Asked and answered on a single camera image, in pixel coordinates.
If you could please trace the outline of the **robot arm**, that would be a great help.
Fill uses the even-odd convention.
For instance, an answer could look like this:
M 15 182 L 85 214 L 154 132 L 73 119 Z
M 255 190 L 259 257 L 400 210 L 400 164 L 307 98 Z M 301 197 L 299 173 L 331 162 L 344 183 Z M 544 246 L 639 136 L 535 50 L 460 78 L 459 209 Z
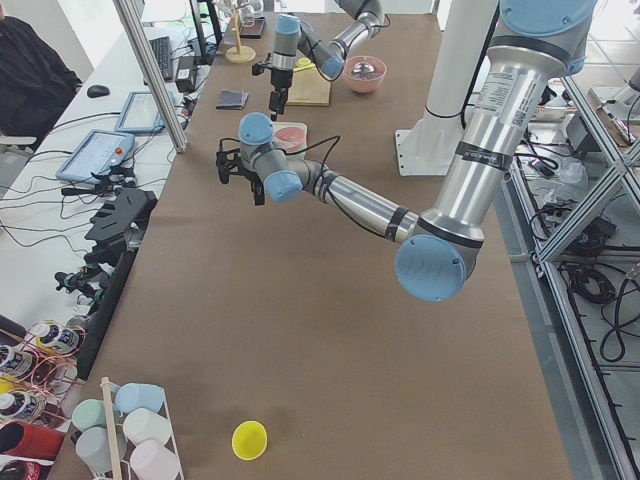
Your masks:
M 274 119 L 283 111 L 297 53 L 336 78 L 349 49 L 374 37 L 384 13 L 376 1 L 345 1 L 352 25 L 322 42 L 295 16 L 276 22 L 274 48 L 252 71 L 270 71 L 267 113 L 239 124 L 244 175 L 276 202 L 302 192 L 336 206 L 356 225 L 399 244 L 395 272 L 402 287 L 428 302 L 456 295 L 471 275 L 484 242 L 482 224 L 495 192 L 541 99 L 547 82 L 581 70 L 595 5 L 591 1 L 502 1 L 488 45 L 490 70 L 474 113 L 433 207 L 413 213 L 329 169 L 290 159 L 273 143 Z
M 253 67 L 254 74 L 261 68 L 270 71 L 269 111 L 273 120 L 284 113 L 298 54 L 307 57 L 325 80 L 334 81 L 342 74 L 350 51 L 387 26 L 379 1 L 339 1 L 337 5 L 353 23 L 330 41 L 322 40 L 308 23 L 295 15 L 277 16 L 272 51 L 264 63 Z

